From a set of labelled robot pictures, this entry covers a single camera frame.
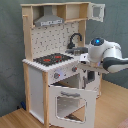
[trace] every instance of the wooden play kitchen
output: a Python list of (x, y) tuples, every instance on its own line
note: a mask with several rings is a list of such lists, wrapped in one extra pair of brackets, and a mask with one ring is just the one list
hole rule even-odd
[[(103, 22), (104, 4), (23, 4), (26, 109), (45, 128), (94, 128), (101, 74), (77, 67), (86, 53), (89, 19)], [(72, 115), (78, 111), (83, 119)]]

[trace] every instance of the backsplash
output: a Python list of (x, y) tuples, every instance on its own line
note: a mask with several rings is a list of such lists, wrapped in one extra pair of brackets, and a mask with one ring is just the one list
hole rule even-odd
[[(79, 22), (32, 29), (33, 58), (66, 50), (70, 37), (78, 33), (78, 29)], [(73, 38), (73, 43), (78, 46), (78, 36)]]

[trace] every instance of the sink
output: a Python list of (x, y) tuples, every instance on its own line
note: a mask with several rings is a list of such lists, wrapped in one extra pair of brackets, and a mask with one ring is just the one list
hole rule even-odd
[(68, 50), (65, 51), (65, 53), (72, 54), (72, 55), (75, 55), (75, 56), (79, 56), (81, 54), (88, 53), (88, 48), (86, 48), (86, 47), (77, 47), (77, 48), (73, 48), (73, 49), (68, 49)]

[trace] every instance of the cabinet door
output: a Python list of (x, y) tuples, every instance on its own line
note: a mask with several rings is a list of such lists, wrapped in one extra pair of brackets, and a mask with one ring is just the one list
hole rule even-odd
[(49, 87), (50, 124), (64, 128), (94, 128), (96, 92)]
[(105, 4), (89, 3), (88, 6), (88, 19), (101, 21), (104, 19)]

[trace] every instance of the oven door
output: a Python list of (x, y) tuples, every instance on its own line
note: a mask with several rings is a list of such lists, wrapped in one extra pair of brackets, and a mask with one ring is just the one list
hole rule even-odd
[(49, 86), (49, 123), (64, 128), (94, 128), (96, 92)]

